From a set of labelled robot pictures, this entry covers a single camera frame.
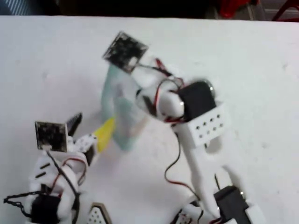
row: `cable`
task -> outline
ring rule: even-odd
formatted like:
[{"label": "cable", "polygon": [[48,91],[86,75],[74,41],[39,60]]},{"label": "cable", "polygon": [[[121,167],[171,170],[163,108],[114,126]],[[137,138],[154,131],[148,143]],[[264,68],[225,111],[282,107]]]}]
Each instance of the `cable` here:
[{"label": "cable", "polygon": [[[198,199],[198,201],[200,201],[200,197],[195,193],[195,191],[194,191],[188,184],[183,183],[183,182],[179,182],[179,181],[172,181],[172,180],[168,179],[168,177],[167,177],[167,171],[168,171],[171,167],[173,167],[173,166],[178,162],[179,158],[181,157],[181,144],[180,144],[180,142],[179,142],[178,134],[175,133],[175,135],[176,135],[177,140],[178,140],[178,157],[176,158],[176,160],[175,160],[174,162],[172,162],[172,163],[166,168],[166,170],[165,170],[165,172],[164,172],[164,178],[165,178],[165,180],[166,180],[168,183],[176,184],[176,185],[181,185],[181,186],[184,186],[184,187],[188,188],[188,189],[189,189],[189,190],[196,196],[196,198]],[[204,211],[201,210],[201,213],[200,213],[200,215],[199,215],[199,217],[198,217],[198,219],[197,219],[197,223],[198,223],[198,224],[199,224],[199,220],[202,218],[203,215],[204,215]]]},{"label": "cable", "polygon": [[148,65],[144,65],[144,64],[138,64],[139,67],[143,67],[143,68],[147,68],[147,69],[152,69],[152,70],[156,70],[156,71],[159,71],[161,73],[163,73],[164,75],[166,75],[167,77],[170,77],[170,76],[173,76],[172,73],[164,70],[164,69],[161,69],[161,68],[157,68],[157,67],[152,67],[152,66],[148,66]]},{"label": "cable", "polygon": [[10,196],[7,196],[6,198],[4,198],[3,203],[11,204],[12,206],[20,208],[22,214],[25,217],[31,218],[31,214],[28,214],[27,212],[25,212],[24,206],[22,205],[22,202],[13,202],[13,201],[10,201],[10,199],[19,198],[19,197],[26,197],[28,195],[42,195],[43,193],[44,192],[42,192],[42,191],[32,191],[32,192],[28,192],[28,193],[19,194],[19,195],[10,195]]},{"label": "cable", "polygon": [[53,156],[50,154],[49,151],[47,151],[47,155],[51,158],[51,160],[54,163],[54,166],[58,170],[58,173],[65,178],[65,180],[67,181],[67,183],[69,184],[71,190],[73,191],[73,193],[75,195],[74,204],[76,205],[77,209],[76,209],[76,214],[73,218],[72,224],[76,224],[77,219],[78,219],[78,215],[79,215],[79,210],[80,210],[80,200],[79,200],[80,194],[76,191],[76,189],[75,189],[74,185],[71,183],[70,179],[66,176],[65,172],[58,166],[58,164],[56,163],[55,159],[53,158]]},{"label": "cable", "polygon": [[217,218],[217,219],[214,219],[212,220],[211,222],[209,222],[209,224],[220,224],[221,223],[221,218]]},{"label": "cable", "polygon": [[[72,161],[79,161],[79,162],[83,163],[84,166],[85,166],[85,167],[84,167],[83,174],[82,174],[81,177],[78,179],[78,185],[80,186],[80,185],[83,183],[83,181],[84,181],[84,180],[82,181],[82,179],[83,179],[84,176],[86,175],[86,170],[87,170],[87,168],[86,168],[86,164],[85,164],[85,162],[84,162],[82,159],[78,159],[78,158],[68,158],[68,159],[66,159],[66,160],[63,162],[62,167],[63,167],[63,166],[66,164],[66,162],[69,161],[69,160],[72,160]],[[54,187],[55,187],[55,185],[56,185],[56,182],[57,182],[59,176],[60,176],[60,173],[57,174],[57,176],[56,176],[56,178],[55,178],[55,180],[54,180],[54,182],[53,182],[53,184],[52,184],[52,189],[54,189]]]},{"label": "cable", "polygon": [[159,91],[160,91],[161,85],[162,85],[163,83],[167,82],[167,81],[168,81],[168,82],[172,82],[172,83],[174,83],[174,84],[177,86],[178,89],[180,88],[180,86],[179,86],[173,79],[168,79],[168,78],[163,79],[163,80],[159,83],[159,85],[158,85],[158,87],[157,87],[157,90],[156,90],[156,93],[155,93],[155,98],[154,98],[154,108],[155,108],[156,111],[157,111],[158,96],[159,96]]}]

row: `black wire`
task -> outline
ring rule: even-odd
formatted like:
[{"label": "black wire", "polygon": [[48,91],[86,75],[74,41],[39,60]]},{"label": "black wire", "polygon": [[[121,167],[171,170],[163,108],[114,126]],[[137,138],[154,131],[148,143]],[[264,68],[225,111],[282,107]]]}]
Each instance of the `black wire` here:
[{"label": "black wire", "polygon": [[77,219],[78,219],[78,215],[79,215],[79,210],[80,210],[80,200],[79,200],[79,196],[80,194],[75,190],[74,185],[71,183],[70,179],[66,176],[65,172],[58,166],[58,164],[56,163],[55,159],[53,158],[53,156],[50,154],[49,151],[47,151],[47,155],[52,159],[54,166],[56,167],[56,169],[58,170],[59,174],[62,175],[65,180],[67,181],[67,183],[69,184],[70,188],[72,189],[74,195],[75,195],[75,204],[76,204],[76,213],[75,216],[73,218],[72,224],[76,224]]},{"label": "black wire", "polygon": [[32,191],[32,192],[28,192],[28,193],[19,194],[19,195],[10,195],[10,196],[7,196],[3,200],[3,203],[11,204],[12,206],[20,208],[21,212],[24,216],[26,216],[27,218],[31,218],[31,214],[28,214],[27,212],[25,212],[24,206],[22,205],[22,202],[13,202],[13,201],[10,201],[10,199],[19,198],[19,197],[26,197],[28,195],[42,195],[43,193],[44,192],[42,192],[42,191]]},{"label": "black wire", "polygon": [[[165,178],[165,180],[166,180],[167,182],[169,182],[169,183],[177,184],[177,185],[181,185],[181,186],[184,186],[184,187],[188,188],[188,189],[189,189],[189,190],[196,196],[196,198],[198,199],[198,201],[200,201],[200,197],[195,193],[195,191],[194,191],[188,184],[183,183],[183,182],[178,182],[178,181],[171,181],[171,180],[169,180],[168,177],[167,177],[167,171],[168,171],[171,167],[173,167],[173,166],[178,162],[179,158],[181,157],[181,151],[182,151],[182,149],[181,149],[181,144],[180,144],[180,141],[179,141],[179,138],[178,138],[178,134],[175,133],[175,135],[176,135],[177,140],[178,140],[178,157],[176,158],[176,160],[175,160],[174,162],[172,162],[172,163],[166,168],[166,170],[165,170],[165,172],[164,172],[164,178]],[[197,223],[198,223],[198,224],[199,224],[199,220],[202,218],[203,215],[204,215],[204,211],[203,211],[203,209],[201,208],[201,213],[200,213],[200,215],[199,215],[199,217],[198,217],[198,219],[197,219]]]},{"label": "black wire", "polygon": [[138,64],[138,66],[143,67],[143,68],[147,68],[147,69],[153,69],[153,70],[159,71],[159,72],[163,73],[164,75],[166,75],[167,77],[173,76],[172,73],[170,73],[170,72],[168,72],[164,69],[161,69],[161,68],[152,67],[152,66],[148,66],[148,65],[144,65],[144,64]]}]

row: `red object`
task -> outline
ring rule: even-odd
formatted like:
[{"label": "red object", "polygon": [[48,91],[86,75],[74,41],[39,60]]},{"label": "red object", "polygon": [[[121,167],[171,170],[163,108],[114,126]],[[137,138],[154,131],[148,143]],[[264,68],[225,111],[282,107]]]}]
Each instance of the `red object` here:
[{"label": "red object", "polygon": [[230,18],[233,17],[237,9],[245,5],[247,2],[251,2],[253,4],[257,4],[258,0],[219,0],[219,14],[222,17]]},{"label": "red object", "polygon": [[289,8],[296,8],[299,11],[299,0],[287,0],[286,3],[273,17],[272,21],[283,21],[283,22],[299,22],[299,18],[279,20],[280,16]]}]

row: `robotic arm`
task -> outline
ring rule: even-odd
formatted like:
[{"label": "robotic arm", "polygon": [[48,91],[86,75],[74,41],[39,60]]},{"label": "robotic arm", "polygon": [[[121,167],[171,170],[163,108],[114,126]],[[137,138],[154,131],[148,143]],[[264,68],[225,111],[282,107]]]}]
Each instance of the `robotic arm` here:
[{"label": "robotic arm", "polygon": [[[75,224],[80,200],[79,186],[99,156],[94,133],[74,140],[82,120],[77,114],[66,124],[36,122],[36,139],[43,150],[30,175],[29,192],[4,199],[21,208],[27,224]],[[10,199],[25,196],[24,206]]]},{"label": "robotic arm", "polygon": [[[210,223],[265,224],[259,206],[249,202],[248,186],[228,149],[221,147],[213,154],[207,152],[210,142],[220,138],[230,126],[225,104],[215,99],[212,84],[202,79],[178,85],[174,84],[178,78],[167,79],[165,84],[161,82],[140,91],[137,104],[157,119],[171,121],[190,167],[192,185],[201,199],[201,207],[215,219]],[[215,183],[219,169],[228,173],[231,185]],[[184,223],[188,215],[197,220],[199,210],[189,204],[181,214],[173,223]]]}]

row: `white plastic bracket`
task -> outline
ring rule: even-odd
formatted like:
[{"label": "white plastic bracket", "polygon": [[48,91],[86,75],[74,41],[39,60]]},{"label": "white plastic bracket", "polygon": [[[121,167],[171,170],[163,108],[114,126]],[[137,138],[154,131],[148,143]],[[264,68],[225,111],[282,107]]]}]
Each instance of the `white plastic bracket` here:
[{"label": "white plastic bracket", "polygon": [[196,148],[222,135],[230,123],[225,105],[218,102],[216,108],[187,123],[178,124],[173,130],[188,142],[189,148]]},{"label": "white plastic bracket", "polygon": [[230,126],[230,116],[222,102],[216,102],[216,108],[191,120],[177,124],[173,131],[178,134],[187,162],[191,170],[191,181],[196,193],[203,202],[204,209],[214,217],[220,213],[214,193],[218,191],[215,174],[224,169],[233,185],[249,196],[238,162],[233,159],[228,148],[220,147],[214,153],[208,153],[209,141],[221,136]]}]

